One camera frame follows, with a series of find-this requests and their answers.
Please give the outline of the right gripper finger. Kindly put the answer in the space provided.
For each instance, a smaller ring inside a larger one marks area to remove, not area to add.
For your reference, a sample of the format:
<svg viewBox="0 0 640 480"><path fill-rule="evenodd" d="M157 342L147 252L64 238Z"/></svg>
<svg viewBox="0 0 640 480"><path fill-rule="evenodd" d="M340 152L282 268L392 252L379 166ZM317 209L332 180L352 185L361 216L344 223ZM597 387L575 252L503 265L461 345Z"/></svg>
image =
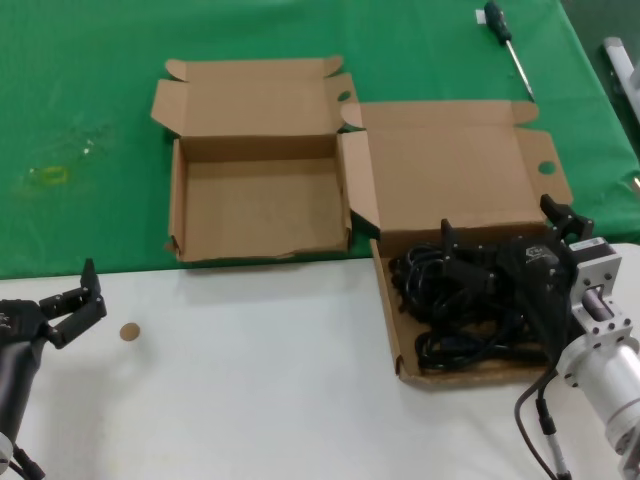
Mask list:
<svg viewBox="0 0 640 480"><path fill-rule="evenodd" d="M550 224L551 237L557 242L592 238L594 223L578 215L570 205L555 202L548 194L540 198L540 209Z"/></svg>
<svg viewBox="0 0 640 480"><path fill-rule="evenodd" d="M460 246L454 227L441 220L442 273L474 294L494 295L497 292L497 246Z"/></svg>

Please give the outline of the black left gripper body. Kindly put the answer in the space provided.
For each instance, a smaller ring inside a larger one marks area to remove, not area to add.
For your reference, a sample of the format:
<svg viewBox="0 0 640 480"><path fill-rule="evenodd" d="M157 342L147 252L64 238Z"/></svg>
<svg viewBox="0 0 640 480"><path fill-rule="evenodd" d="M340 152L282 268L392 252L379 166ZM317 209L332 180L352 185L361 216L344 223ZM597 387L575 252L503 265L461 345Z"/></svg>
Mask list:
<svg viewBox="0 0 640 480"><path fill-rule="evenodd" d="M39 370L50 302L1 301L1 433L17 436Z"/></svg>

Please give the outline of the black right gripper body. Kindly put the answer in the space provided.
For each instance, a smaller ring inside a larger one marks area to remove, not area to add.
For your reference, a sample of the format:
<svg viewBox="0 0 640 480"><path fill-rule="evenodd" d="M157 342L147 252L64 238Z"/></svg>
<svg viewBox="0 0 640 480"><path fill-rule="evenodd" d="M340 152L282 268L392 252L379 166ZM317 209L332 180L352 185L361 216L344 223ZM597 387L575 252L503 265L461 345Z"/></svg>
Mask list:
<svg viewBox="0 0 640 480"><path fill-rule="evenodd" d="M513 286L514 300L549 361L559 361L569 341L570 290L575 280L566 237L518 236L497 246L496 264Z"/></svg>

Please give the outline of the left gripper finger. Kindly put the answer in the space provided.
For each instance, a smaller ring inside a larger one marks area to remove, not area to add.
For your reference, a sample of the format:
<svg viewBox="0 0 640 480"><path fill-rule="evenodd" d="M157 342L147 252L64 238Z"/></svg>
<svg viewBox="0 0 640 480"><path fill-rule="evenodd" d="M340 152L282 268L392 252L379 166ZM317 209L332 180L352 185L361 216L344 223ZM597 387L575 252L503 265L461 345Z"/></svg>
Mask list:
<svg viewBox="0 0 640 480"><path fill-rule="evenodd" d="M44 337L62 349L107 315L94 261L88 258L80 277L80 286L39 302L47 319Z"/></svg>

